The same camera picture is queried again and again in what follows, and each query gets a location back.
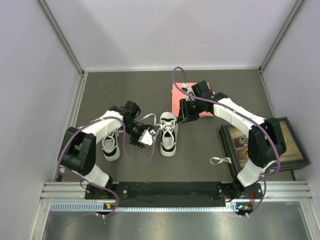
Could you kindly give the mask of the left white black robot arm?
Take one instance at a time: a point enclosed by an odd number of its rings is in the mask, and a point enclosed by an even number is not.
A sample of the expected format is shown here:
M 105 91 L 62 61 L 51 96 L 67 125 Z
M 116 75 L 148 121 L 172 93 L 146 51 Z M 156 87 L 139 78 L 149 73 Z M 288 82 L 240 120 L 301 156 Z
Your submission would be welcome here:
M 112 178 L 96 164 L 96 145 L 108 134 L 122 128 L 130 136 L 129 143 L 140 149 L 154 143 L 154 127 L 136 121 L 139 106 L 127 101 L 124 107 L 112 106 L 104 115 L 79 127 L 69 127 L 62 141 L 58 167 L 76 173 L 85 181 L 96 186 L 102 198 L 109 198 L 114 191 Z

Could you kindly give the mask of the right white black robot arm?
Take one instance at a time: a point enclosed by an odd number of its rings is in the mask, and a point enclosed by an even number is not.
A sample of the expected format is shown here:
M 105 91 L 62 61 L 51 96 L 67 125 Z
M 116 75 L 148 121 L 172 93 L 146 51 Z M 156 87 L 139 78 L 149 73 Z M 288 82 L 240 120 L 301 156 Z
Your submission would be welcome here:
M 280 122 L 257 116 L 235 104 L 227 95 L 213 93 L 206 81 L 192 86 L 183 83 L 178 90 L 186 95 L 179 101 L 178 122 L 197 120 L 202 112 L 211 113 L 240 130 L 248 139 L 248 160 L 233 180 L 233 194 L 245 198 L 266 169 L 287 150 Z

